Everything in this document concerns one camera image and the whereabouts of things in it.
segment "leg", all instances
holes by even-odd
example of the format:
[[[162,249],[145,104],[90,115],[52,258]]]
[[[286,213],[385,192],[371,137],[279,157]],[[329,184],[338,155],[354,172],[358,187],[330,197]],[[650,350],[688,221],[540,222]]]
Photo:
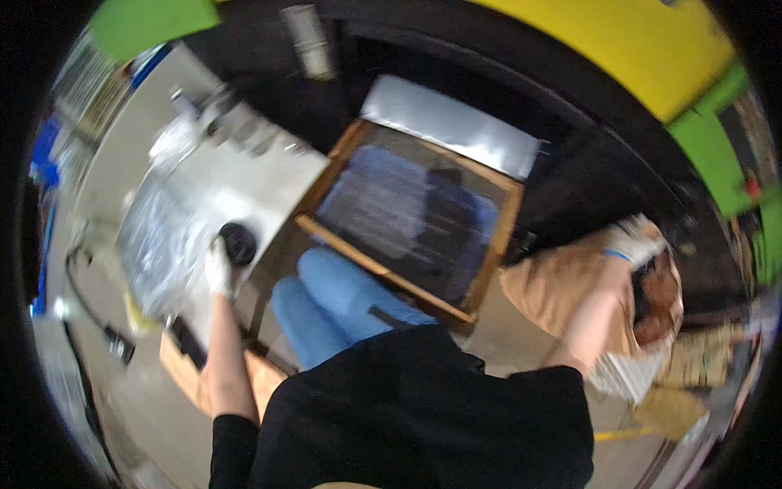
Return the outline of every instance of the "leg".
[[[271,310],[304,370],[350,348],[342,330],[296,277],[284,277],[271,291]]]
[[[437,321],[405,304],[367,272],[325,248],[313,248],[299,259],[299,276],[312,298],[328,311],[345,336],[357,343],[391,330],[373,315],[373,307],[409,325]]]

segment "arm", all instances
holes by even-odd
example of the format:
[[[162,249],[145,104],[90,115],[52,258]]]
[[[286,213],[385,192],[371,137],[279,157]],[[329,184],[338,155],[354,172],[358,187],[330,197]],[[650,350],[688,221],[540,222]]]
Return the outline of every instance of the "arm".
[[[206,360],[212,410],[217,417],[239,415],[258,423],[244,359],[244,347],[233,309],[231,265],[222,238],[215,239],[206,253],[206,277],[212,292],[212,332]]]
[[[567,365],[586,378],[608,342],[611,317],[621,307],[630,275],[664,246],[665,240],[643,214],[613,225],[603,252],[605,268],[594,290],[576,307],[559,343],[542,366]]]

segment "black shirt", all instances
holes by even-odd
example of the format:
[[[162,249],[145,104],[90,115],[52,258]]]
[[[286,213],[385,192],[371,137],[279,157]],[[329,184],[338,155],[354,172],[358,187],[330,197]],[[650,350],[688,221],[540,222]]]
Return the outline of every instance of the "black shirt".
[[[283,382],[258,429],[214,420],[210,487],[584,487],[594,435],[581,374],[487,376],[440,326],[356,344]]]

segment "white glove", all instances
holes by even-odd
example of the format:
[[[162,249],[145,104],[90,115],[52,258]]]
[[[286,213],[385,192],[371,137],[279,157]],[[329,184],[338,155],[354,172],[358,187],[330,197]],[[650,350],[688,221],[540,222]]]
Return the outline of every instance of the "white glove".
[[[206,281],[209,283],[211,293],[219,293],[228,300],[234,300],[234,287],[231,262],[225,251],[225,240],[222,236],[216,236],[206,248],[206,256],[203,260]]]
[[[633,270],[660,253],[665,240],[643,214],[619,221],[608,227],[604,255],[621,257],[633,264]]]

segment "blue cloth in tray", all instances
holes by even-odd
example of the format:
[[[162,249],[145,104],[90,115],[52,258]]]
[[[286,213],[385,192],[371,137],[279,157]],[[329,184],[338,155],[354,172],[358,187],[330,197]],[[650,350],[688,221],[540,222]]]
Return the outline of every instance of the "blue cloth in tray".
[[[491,200],[458,180],[453,171],[428,171],[377,146],[362,146],[315,215],[373,260],[458,305],[497,221]]]

